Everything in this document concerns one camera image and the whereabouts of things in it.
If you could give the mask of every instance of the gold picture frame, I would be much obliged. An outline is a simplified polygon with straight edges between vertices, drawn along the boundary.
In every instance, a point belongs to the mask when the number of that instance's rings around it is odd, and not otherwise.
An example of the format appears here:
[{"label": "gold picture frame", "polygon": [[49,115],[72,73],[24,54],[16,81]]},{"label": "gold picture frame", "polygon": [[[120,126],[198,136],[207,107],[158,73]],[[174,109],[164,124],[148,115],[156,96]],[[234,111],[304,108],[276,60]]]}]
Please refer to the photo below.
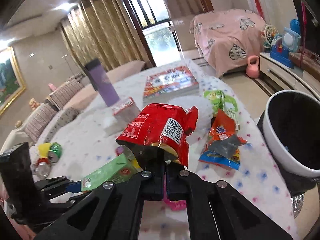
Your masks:
[{"label": "gold picture frame", "polygon": [[7,47],[0,51],[0,118],[25,90],[26,85],[13,47]]}]

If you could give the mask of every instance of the ceiling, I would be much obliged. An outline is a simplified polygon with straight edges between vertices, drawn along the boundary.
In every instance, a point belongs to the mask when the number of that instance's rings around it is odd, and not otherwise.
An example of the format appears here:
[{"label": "ceiling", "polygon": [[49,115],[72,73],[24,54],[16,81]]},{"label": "ceiling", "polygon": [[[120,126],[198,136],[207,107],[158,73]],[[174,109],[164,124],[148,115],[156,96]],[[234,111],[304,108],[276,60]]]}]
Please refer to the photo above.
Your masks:
[{"label": "ceiling", "polygon": [[25,0],[3,31],[0,40],[15,41],[29,36],[38,36],[54,31],[67,11],[53,10],[63,3],[78,2],[79,0]]}]

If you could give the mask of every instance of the metal bolt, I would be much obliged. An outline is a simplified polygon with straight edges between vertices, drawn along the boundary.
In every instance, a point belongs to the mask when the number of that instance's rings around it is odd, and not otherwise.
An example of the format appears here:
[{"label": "metal bolt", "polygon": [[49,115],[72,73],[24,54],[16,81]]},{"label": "metal bolt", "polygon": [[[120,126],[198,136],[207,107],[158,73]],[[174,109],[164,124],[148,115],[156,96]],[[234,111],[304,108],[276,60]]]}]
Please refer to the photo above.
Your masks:
[{"label": "metal bolt", "polygon": [[227,182],[225,182],[224,180],[219,180],[217,185],[220,188],[225,188],[226,186],[228,186]]},{"label": "metal bolt", "polygon": [[186,177],[186,176],[189,175],[189,171],[181,170],[181,171],[179,172],[179,174],[180,174],[182,177]]},{"label": "metal bolt", "polygon": [[107,182],[103,183],[102,186],[105,189],[111,189],[113,187],[113,183],[111,181],[107,181]]},{"label": "metal bolt", "polygon": [[151,172],[150,171],[143,171],[141,173],[141,176],[145,177],[145,178],[149,178],[151,176]]}]

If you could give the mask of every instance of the drawer handle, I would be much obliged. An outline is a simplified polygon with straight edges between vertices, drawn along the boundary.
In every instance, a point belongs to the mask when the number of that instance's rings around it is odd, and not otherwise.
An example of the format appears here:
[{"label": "drawer handle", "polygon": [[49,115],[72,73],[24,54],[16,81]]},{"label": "drawer handle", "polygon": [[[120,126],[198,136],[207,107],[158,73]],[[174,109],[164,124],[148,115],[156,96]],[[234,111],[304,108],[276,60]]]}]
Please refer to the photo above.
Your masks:
[{"label": "drawer handle", "polygon": [[273,72],[271,69],[268,68],[268,73],[274,75],[277,79],[279,79],[282,83],[284,83],[287,87],[289,87],[291,90],[294,90],[294,88],[287,82],[285,81],[282,77],[280,77],[278,74]]}]

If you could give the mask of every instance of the round table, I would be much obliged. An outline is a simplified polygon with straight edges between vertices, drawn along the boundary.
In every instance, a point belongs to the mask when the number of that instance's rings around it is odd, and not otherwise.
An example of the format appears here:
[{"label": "round table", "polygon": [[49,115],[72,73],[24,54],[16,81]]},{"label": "round table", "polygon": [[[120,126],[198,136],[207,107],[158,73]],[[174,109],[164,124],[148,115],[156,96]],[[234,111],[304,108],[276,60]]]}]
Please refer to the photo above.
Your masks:
[{"label": "round table", "polygon": [[[136,105],[142,109],[142,95],[147,76],[181,65],[186,65],[199,82],[199,96],[202,96],[203,91],[207,89],[220,89],[236,99],[241,127],[238,136],[248,141],[239,148],[241,152],[239,170],[227,171],[220,166],[198,161],[206,143],[208,130],[196,130],[188,138],[190,144],[188,170],[210,182],[219,179],[227,181],[286,230],[293,239],[299,239],[292,213],[291,197],[278,167],[259,129],[228,85],[218,78],[206,76],[197,64],[191,59],[186,59],[145,70],[115,83],[114,87],[120,98],[132,97]],[[119,145],[115,139],[120,132],[107,136],[103,130],[103,121],[109,114],[111,110],[98,95],[83,113],[56,133],[52,142],[62,145],[63,154],[52,168],[49,178],[67,176],[78,181],[116,157],[115,149]],[[64,202],[69,196],[68,194],[60,196],[54,199],[54,202]],[[186,210],[171,211],[163,202],[145,202],[139,239],[189,238]]]}]

